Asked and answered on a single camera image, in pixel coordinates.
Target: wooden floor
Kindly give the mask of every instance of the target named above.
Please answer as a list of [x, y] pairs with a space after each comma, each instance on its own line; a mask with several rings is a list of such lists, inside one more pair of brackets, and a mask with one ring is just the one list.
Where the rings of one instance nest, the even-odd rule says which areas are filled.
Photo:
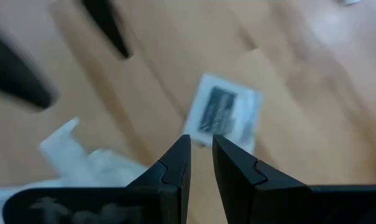
[[[21, 4], [0, 1], [0, 26], [45, 68], [61, 97], [39, 117], [0, 102], [0, 118], [11, 118], [0, 123], [0, 185], [50, 177], [48, 168], [36, 169], [45, 166], [36, 150], [21, 150], [75, 115], [100, 132], [82, 134], [88, 146], [107, 144], [150, 165], [180, 135], [209, 69], [266, 93], [260, 159], [309, 184], [376, 184], [376, 0], [349, 7], [335, 0], [116, 0], [135, 52], [128, 61], [115, 60], [70, 1], [49, 11], [42, 0]], [[23, 29], [28, 22], [35, 29]], [[34, 122], [32, 136], [23, 133]], [[207, 223], [222, 206], [211, 155], [194, 147], [190, 209]]]

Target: black object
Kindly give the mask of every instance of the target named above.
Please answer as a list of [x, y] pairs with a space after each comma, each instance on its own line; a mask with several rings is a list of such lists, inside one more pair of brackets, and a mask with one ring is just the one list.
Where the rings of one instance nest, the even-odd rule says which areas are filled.
[[116, 25], [115, 9], [111, 2], [109, 0], [82, 0], [82, 4], [123, 58], [129, 58], [130, 53]]
[[45, 109], [53, 98], [37, 74], [0, 39], [0, 90]]
[[[307, 186], [222, 136], [214, 136], [213, 160], [229, 224], [376, 223], [376, 186]], [[7, 201], [3, 217], [7, 224], [185, 224], [189, 184], [184, 135], [126, 188], [26, 190]]]

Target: small packet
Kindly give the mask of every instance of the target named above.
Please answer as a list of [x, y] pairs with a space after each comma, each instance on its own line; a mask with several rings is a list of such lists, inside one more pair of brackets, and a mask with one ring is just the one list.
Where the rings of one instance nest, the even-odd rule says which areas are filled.
[[262, 94], [237, 85], [213, 73], [202, 77], [188, 115], [184, 134], [212, 145], [213, 135], [221, 134], [246, 152], [254, 154], [255, 128]]

